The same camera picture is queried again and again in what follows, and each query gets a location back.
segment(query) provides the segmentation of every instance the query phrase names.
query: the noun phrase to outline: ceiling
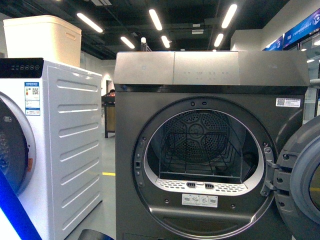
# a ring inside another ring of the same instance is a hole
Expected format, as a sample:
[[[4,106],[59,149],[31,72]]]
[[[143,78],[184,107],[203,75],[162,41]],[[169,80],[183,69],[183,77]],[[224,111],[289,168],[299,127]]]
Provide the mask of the ceiling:
[[[152,51],[230,50],[235,30],[262,29],[289,0],[1,0],[0,13],[12,18],[39,15],[59,17],[82,29],[81,50],[101,60],[116,59],[117,52],[132,51],[121,40],[126,36],[140,50],[142,37]],[[221,24],[231,4],[238,5],[228,28]],[[155,9],[162,30],[156,30],[149,9]],[[77,17],[83,13],[103,29],[98,33]],[[203,30],[203,34],[192,34]],[[224,37],[219,47],[214,42]],[[171,41],[165,48],[161,36]]]

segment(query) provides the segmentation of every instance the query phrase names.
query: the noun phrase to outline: door hinge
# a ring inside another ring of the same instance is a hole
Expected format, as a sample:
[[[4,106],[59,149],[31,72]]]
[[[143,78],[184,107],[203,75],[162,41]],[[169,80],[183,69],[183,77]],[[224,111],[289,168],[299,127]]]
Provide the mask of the door hinge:
[[[277,190],[277,187],[274,186],[274,175],[275,170],[279,169],[280,165],[275,163],[274,153],[271,147],[265,147],[263,151],[266,160],[266,171],[264,184],[260,193],[262,196],[266,197],[270,194],[270,191]]]

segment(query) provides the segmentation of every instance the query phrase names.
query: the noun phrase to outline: appliance top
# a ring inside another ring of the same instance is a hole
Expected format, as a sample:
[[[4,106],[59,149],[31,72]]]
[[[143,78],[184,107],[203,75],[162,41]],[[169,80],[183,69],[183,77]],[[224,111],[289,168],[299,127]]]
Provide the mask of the appliance top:
[[[301,51],[119,52],[114,83],[307,87],[306,61]]]
[[[0,79],[39,79],[46,66],[77,72],[101,78],[102,75],[68,65],[62,62],[48,61],[43,58],[0,58]]]

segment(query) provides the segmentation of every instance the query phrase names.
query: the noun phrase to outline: floor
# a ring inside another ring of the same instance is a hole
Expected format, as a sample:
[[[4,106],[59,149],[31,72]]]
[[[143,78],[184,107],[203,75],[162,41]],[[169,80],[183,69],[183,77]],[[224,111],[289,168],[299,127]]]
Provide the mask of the floor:
[[[78,240],[82,230],[91,229],[116,239],[115,134],[102,136],[102,202],[70,233],[65,240]]]

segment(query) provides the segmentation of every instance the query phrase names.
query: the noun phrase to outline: black control panel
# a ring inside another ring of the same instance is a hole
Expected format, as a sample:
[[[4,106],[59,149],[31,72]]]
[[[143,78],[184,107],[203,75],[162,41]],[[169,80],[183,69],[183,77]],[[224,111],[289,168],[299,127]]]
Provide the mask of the black control panel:
[[[39,79],[43,58],[0,58],[0,79]]]

